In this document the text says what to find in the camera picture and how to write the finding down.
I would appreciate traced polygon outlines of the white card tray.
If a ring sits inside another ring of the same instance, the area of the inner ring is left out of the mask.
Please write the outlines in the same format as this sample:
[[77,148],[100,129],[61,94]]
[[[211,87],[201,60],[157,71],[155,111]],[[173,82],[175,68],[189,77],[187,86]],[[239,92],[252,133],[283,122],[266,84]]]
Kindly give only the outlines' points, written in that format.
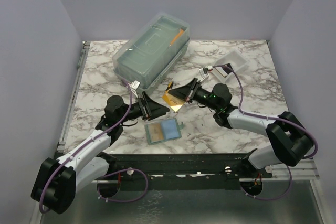
[[240,52],[233,49],[230,52],[226,53],[219,59],[217,59],[214,65],[228,65],[231,69],[233,69],[237,74],[244,72],[248,67],[248,61],[242,56]]

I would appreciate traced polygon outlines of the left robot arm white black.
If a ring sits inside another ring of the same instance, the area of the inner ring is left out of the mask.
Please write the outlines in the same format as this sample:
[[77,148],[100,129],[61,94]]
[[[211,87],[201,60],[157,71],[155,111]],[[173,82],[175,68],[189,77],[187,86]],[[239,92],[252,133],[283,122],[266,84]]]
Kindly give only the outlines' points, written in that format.
[[124,122],[138,118],[150,121],[168,112],[168,107],[153,101],[145,92],[129,104],[119,95],[109,97],[103,116],[86,140],[67,154],[42,162],[31,191],[31,198],[39,203],[39,211],[61,214],[69,208],[76,192],[94,179],[112,179],[116,166],[100,153],[120,137]]

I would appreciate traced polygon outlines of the green leather card holder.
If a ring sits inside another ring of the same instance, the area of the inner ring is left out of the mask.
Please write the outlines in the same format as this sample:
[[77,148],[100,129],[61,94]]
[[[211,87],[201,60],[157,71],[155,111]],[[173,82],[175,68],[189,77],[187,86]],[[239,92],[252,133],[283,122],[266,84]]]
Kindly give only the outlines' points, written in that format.
[[151,142],[151,138],[150,138],[150,134],[148,130],[149,124],[146,124],[144,128],[146,132],[147,143],[149,145],[155,145],[155,144],[175,140],[175,139],[182,137],[181,129],[184,127],[184,124],[183,122],[179,123],[176,118],[161,120],[161,121],[154,122],[154,123],[160,123],[163,136],[164,136],[164,140],[156,142],[156,143]]

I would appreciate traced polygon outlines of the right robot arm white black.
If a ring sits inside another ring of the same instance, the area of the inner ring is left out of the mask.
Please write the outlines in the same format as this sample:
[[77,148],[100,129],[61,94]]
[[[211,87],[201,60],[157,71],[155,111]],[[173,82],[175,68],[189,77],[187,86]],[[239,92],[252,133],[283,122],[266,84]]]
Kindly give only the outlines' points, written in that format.
[[285,111],[279,116],[252,116],[243,113],[231,104],[232,94],[226,84],[217,83],[212,91],[207,91],[194,78],[168,93],[184,102],[195,101],[214,110],[213,118],[221,127],[246,130],[269,139],[268,146],[253,150],[246,156],[241,165],[241,171],[246,177],[255,177],[262,168],[269,165],[285,164],[294,167],[313,147],[313,140],[292,113]]

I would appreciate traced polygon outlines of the gold credit card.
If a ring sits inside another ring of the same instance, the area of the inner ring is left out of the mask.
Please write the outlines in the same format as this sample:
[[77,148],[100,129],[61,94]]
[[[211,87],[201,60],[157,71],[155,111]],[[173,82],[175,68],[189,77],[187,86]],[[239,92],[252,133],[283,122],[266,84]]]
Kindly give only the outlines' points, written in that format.
[[185,103],[183,100],[169,94],[168,90],[165,91],[162,99],[174,112],[177,112]]

